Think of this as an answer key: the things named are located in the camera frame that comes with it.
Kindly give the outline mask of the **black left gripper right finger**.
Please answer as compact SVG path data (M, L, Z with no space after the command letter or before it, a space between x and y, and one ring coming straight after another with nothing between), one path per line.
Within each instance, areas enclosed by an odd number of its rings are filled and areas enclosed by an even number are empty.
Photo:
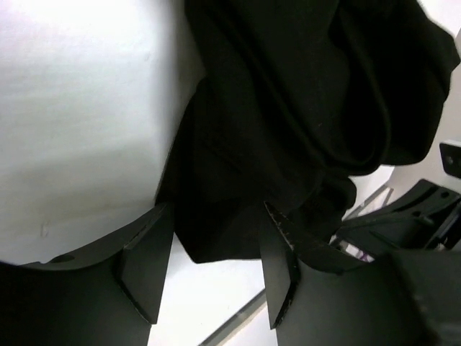
M269 325L279 345L431 345L403 279L384 256L371 263L331 248L264 204L261 260Z

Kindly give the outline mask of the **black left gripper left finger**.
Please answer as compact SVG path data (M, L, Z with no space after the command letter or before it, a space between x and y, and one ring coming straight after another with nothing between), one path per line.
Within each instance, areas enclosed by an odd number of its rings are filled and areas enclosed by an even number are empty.
M1 264L3 345L146 345L157 322L174 209L139 219L49 262Z

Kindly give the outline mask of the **black skirt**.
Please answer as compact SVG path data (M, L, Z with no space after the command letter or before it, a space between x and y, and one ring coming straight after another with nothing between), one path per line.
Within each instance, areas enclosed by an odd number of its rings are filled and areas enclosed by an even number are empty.
M352 177L429 152L460 64L417 1L186 1L205 77L159 202L194 262L259 258L273 205L328 241Z

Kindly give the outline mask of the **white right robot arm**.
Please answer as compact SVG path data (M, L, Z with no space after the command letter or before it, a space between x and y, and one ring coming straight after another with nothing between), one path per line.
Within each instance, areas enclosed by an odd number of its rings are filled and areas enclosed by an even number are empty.
M376 211L345 221L331 246L370 262L398 249L460 250L460 191L420 179Z

